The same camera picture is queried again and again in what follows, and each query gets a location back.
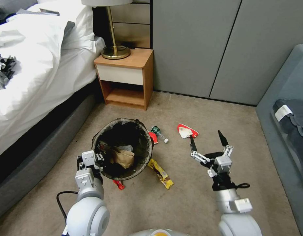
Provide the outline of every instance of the floor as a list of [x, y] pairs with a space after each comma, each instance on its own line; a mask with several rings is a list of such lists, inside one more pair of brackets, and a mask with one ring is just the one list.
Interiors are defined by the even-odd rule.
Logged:
[[[179, 136], [178, 123], [200, 133], [195, 142], [202, 154], [222, 150], [218, 130], [234, 146], [231, 178], [236, 184], [251, 184], [238, 193], [250, 198], [251, 215], [263, 235], [299, 235], [254, 107], [154, 92], [147, 111], [96, 106], [54, 168], [0, 219], [0, 236], [61, 235], [65, 224], [55, 196], [60, 191], [76, 190], [76, 156], [89, 150], [92, 137], [119, 117], [139, 119], [148, 128], [157, 125], [170, 139], [168, 144], [155, 145], [153, 158], [174, 185], [167, 190], [148, 167], [137, 177], [124, 181], [126, 188], [122, 191], [112, 180], [104, 178], [104, 200], [111, 212], [105, 236], [156, 227], [193, 236], [219, 235], [220, 213], [211, 189], [212, 180], [206, 169], [190, 157], [189, 140]], [[66, 212], [75, 199], [73, 194], [61, 197]]]

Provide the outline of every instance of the table lamp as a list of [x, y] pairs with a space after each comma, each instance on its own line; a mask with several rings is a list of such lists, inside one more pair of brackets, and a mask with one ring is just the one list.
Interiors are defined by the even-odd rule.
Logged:
[[131, 54], [131, 50], [128, 47], [116, 45], [114, 37], [114, 26], [112, 21], [112, 14], [110, 6], [118, 6], [132, 3], [133, 0], [82, 0], [82, 4], [92, 7], [106, 7], [109, 21], [110, 29], [112, 35], [113, 46], [105, 47], [101, 55], [106, 59], [122, 59]]

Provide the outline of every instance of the green bottle label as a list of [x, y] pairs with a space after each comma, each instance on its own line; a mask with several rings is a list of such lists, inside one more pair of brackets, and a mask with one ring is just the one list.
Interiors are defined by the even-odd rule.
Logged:
[[161, 133], [161, 130], [158, 128], [158, 126], [153, 126], [151, 129], [151, 132], [155, 133], [156, 135]]

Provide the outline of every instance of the wooden nightstand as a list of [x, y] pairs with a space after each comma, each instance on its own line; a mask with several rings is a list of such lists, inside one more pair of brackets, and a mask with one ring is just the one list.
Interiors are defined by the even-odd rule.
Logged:
[[153, 91], [153, 50], [132, 49], [120, 60], [94, 60], [106, 104], [146, 110]]

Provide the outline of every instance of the trash can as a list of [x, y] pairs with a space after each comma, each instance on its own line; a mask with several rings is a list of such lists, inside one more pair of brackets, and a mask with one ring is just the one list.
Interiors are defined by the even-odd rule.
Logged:
[[[109, 147], [131, 145], [134, 162], [129, 168], [111, 163], [111, 157], [102, 146]], [[109, 179], [127, 180], [141, 173], [152, 157], [153, 141], [144, 124], [139, 120], [118, 118], [103, 127], [92, 139], [92, 149], [104, 157], [101, 173]]]

